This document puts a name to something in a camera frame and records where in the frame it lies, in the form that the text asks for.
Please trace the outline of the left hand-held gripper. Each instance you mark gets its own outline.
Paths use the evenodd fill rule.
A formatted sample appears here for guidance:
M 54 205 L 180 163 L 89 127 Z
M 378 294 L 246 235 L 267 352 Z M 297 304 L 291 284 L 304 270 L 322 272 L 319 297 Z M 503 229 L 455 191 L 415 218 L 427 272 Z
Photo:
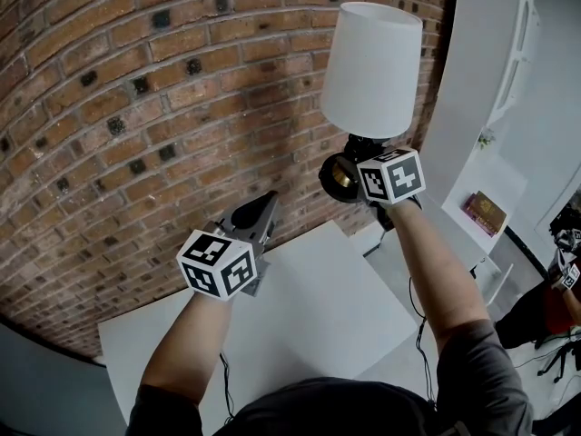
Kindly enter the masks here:
M 214 299 L 254 297 L 269 263 L 263 258 L 275 229 L 279 195 L 269 191 L 225 210 L 188 237 L 176 255 L 188 287 Z

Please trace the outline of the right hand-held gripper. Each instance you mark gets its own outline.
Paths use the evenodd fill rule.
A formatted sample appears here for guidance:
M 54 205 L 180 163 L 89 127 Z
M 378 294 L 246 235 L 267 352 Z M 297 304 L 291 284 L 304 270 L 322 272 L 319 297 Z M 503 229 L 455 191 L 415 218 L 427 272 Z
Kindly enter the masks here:
M 384 231 L 394 228 L 387 209 L 410 200 L 421 208 L 418 194 L 426 189 L 417 150 L 402 146 L 386 152 L 388 139 L 349 134 L 343 153 L 357 164 L 361 199 L 371 209 Z

